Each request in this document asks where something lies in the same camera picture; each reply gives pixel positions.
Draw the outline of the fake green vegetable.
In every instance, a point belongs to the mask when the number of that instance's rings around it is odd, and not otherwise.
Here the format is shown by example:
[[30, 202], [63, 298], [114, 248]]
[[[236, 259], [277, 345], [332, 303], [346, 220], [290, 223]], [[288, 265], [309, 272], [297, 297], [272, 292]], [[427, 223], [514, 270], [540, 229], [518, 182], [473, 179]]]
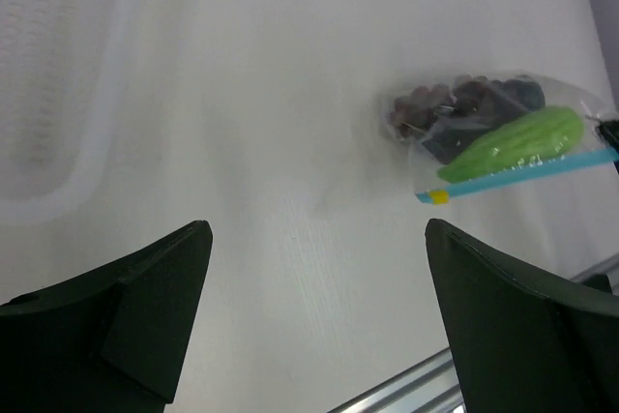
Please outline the fake green vegetable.
[[440, 168], [437, 176], [458, 184], [508, 169], [538, 165], [573, 150], [584, 132], [583, 119], [574, 110], [548, 106], [481, 136]]

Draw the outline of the clear zip top bag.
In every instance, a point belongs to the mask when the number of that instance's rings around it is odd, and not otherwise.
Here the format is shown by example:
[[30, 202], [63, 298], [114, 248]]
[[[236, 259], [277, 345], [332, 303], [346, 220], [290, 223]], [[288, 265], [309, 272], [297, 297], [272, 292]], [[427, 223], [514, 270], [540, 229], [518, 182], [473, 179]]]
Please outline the clear zip top bag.
[[617, 112], [545, 75], [423, 76], [387, 90], [380, 114], [425, 204], [618, 163]]

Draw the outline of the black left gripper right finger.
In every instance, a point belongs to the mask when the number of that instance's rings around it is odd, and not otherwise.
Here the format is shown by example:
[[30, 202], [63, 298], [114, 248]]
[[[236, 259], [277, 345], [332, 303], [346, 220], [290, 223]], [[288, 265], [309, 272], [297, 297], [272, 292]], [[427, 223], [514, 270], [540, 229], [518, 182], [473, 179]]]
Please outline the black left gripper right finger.
[[450, 223], [426, 227], [428, 265], [469, 412], [615, 412], [618, 298]]

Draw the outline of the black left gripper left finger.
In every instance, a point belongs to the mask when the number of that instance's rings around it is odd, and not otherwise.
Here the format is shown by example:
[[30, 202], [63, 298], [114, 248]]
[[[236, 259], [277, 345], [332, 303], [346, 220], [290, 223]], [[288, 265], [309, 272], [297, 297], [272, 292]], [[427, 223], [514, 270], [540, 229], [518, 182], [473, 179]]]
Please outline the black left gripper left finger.
[[162, 412], [176, 396], [212, 251], [193, 221], [1, 307], [4, 412]]

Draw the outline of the fake purple grape bunch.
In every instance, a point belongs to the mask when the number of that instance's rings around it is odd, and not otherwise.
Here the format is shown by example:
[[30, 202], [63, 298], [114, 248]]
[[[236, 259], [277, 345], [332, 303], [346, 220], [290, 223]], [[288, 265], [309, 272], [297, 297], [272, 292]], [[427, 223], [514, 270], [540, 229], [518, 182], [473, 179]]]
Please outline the fake purple grape bunch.
[[529, 75], [490, 79], [468, 74], [452, 85], [421, 85], [392, 98], [392, 137], [447, 165], [478, 138], [545, 107], [542, 86]]

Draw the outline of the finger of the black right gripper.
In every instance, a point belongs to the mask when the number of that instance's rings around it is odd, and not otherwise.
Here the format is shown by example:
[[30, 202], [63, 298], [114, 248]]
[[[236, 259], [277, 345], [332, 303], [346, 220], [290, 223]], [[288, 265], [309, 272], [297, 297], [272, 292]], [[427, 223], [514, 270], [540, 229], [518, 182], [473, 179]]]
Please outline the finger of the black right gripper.
[[597, 133], [608, 147], [619, 153], [619, 121], [617, 119], [601, 120]]

